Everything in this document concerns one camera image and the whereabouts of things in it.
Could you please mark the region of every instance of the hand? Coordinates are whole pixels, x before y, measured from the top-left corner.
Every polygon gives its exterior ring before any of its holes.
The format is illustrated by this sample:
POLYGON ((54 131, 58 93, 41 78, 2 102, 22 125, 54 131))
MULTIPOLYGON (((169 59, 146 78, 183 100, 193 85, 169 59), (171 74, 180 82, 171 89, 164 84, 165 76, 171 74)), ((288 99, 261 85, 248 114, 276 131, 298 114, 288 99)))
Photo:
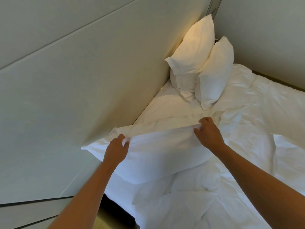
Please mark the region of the hand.
POLYGON ((199 120, 199 123, 201 123, 201 128, 194 128, 194 133, 204 147, 213 152, 225 145, 222 135, 211 117, 204 117, 199 120))
POLYGON ((125 142, 123 146, 124 138, 125 136, 120 134, 110 142, 106 149, 103 163, 115 169, 125 159, 129 148, 129 141, 125 142))

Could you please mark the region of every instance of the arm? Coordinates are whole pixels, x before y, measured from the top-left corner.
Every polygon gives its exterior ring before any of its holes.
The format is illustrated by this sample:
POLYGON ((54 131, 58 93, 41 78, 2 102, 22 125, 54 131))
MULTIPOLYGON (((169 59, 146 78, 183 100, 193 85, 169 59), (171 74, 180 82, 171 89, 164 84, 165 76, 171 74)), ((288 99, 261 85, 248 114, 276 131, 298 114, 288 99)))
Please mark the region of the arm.
POLYGON ((225 145, 211 117, 195 128, 199 141, 215 154, 237 181, 253 206, 274 228, 304 228, 305 197, 261 170, 225 145))
POLYGON ((120 134, 118 138, 110 142, 104 161, 48 229, 91 229, 93 227, 106 185, 116 167, 127 155, 129 142, 126 142, 123 147, 124 138, 125 136, 120 134))

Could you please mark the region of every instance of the forearm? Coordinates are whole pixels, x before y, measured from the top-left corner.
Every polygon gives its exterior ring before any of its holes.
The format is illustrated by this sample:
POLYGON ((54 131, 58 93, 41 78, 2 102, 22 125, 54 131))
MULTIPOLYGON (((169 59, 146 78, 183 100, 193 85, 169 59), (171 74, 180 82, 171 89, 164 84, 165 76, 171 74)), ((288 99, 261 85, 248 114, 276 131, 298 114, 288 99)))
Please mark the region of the forearm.
POLYGON ((91 229, 114 170, 115 167, 102 162, 49 229, 91 229))
POLYGON ((212 152, 223 162, 272 228, 299 228, 305 224, 303 195, 253 165, 228 146, 212 152))

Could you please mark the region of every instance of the white duvet cover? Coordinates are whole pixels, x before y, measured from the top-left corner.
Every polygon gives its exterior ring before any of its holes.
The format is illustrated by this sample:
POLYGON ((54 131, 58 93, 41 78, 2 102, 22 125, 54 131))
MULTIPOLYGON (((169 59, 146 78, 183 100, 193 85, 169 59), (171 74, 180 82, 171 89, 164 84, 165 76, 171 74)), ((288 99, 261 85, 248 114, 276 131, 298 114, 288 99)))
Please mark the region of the white duvet cover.
MULTIPOLYGON (((136 123, 203 112, 198 101, 188 103, 174 91, 167 82, 136 123)), ((223 94, 208 111, 217 124, 220 122, 225 143, 233 150, 305 193, 305 186, 298 184, 305 183, 304 163, 295 159, 305 158, 301 149, 305 148, 303 103, 304 92, 235 64, 223 94), (290 161, 302 169, 290 169, 290 161)), ((195 167, 141 184, 131 184, 114 173, 105 193, 134 216, 141 229, 270 228, 215 156, 195 167)))

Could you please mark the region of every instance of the person's left hand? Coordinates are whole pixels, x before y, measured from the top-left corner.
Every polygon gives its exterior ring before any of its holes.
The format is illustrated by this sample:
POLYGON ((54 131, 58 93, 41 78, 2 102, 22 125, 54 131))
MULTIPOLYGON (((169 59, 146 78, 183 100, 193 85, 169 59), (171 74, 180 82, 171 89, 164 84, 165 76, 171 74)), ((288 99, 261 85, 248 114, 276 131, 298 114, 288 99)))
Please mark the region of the person's left hand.
POLYGON ((115 169, 125 159, 129 148, 129 141, 125 142, 123 146, 124 138, 125 136, 120 134, 110 142, 106 149, 103 163, 115 169))

